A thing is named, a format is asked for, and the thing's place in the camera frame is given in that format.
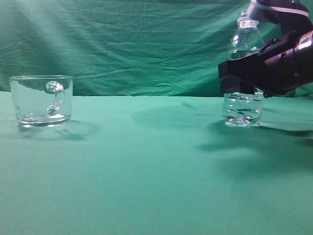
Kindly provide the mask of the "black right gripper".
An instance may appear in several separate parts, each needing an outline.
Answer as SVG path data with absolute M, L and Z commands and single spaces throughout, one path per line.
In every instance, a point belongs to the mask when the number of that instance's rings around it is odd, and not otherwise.
M 218 64 L 220 88 L 223 94 L 254 94 L 253 86 L 261 86 L 264 67 L 265 98 L 285 95 L 313 82 L 313 32 L 288 40 L 281 49 L 263 60 L 258 53 Z

